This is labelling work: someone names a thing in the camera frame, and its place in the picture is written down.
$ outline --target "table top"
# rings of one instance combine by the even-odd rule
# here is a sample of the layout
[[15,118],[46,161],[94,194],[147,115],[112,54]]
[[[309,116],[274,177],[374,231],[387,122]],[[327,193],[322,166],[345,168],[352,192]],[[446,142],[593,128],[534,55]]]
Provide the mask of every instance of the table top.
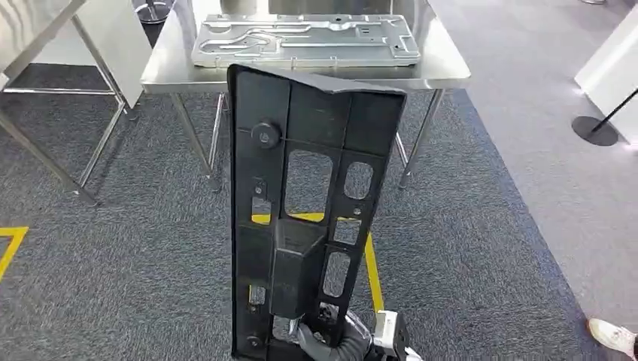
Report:
[[0,89],[13,80],[85,0],[0,0]]
[[415,37],[421,60],[409,67],[295,68],[394,86],[451,89],[468,84],[470,72],[426,0],[176,0],[141,78],[147,93],[226,91],[226,69],[200,68],[190,54],[209,14],[399,14]]

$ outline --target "gray floor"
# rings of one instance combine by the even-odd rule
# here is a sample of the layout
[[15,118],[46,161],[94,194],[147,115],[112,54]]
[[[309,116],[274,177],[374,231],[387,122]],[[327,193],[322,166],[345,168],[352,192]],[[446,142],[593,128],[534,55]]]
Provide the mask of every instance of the gray floor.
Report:
[[633,6],[609,0],[432,0],[472,70],[469,95],[590,317],[638,329],[638,153],[592,146],[600,114],[574,75]]
[[[46,68],[30,75],[50,77]],[[90,80],[78,68],[62,76]],[[408,144],[427,96],[410,97],[401,125]],[[75,174],[113,108],[71,96],[3,99]],[[202,139],[212,99],[187,98]],[[228,358],[228,163],[213,193],[163,96],[145,96],[139,121],[117,131],[89,185],[98,208],[60,192],[0,132],[0,224],[31,227],[0,284],[7,359]],[[465,92],[445,97],[420,161],[400,191],[394,155],[372,228],[386,306],[407,316],[415,348],[429,357],[598,355]],[[302,201],[315,211],[312,196]],[[352,307],[369,322],[364,271]]]

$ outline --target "black knob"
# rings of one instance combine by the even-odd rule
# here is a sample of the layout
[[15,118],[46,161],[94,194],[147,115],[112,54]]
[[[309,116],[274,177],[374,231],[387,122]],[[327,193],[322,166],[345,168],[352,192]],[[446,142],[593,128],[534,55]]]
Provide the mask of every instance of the black knob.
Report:
[[261,148],[270,149],[279,144],[281,132],[277,126],[261,122],[253,127],[251,137]]

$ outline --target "black stanchion base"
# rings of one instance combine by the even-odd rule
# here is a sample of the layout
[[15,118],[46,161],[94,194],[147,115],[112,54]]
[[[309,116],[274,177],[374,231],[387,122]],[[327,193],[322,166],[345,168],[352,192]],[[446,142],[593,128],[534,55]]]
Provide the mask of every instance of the black stanchion base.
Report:
[[618,142],[618,133],[609,123],[602,126],[595,133],[591,132],[599,123],[600,120],[594,117],[577,117],[572,122],[572,129],[580,138],[592,144],[600,145],[601,147],[616,144]]

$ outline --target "white panel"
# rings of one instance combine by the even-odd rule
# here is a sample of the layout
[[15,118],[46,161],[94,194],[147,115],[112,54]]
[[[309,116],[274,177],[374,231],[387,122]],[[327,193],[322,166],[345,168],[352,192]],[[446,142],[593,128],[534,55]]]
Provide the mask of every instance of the white panel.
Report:
[[[88,0],[77,13],[130,106],[142,88],[141,73],[150,57],[150,44],[130,0]],[[35,62],[94,65],[71,24],[49,43]]]
[[[638,7],[625,17],[575,79],[605,115],[638,87]],[[638,99],[620,110],[611,123],[630,143],[638,144]]]
[[41,64],[95,65],[93,57],[71,23],[60,29],[58,35],[35,57]]

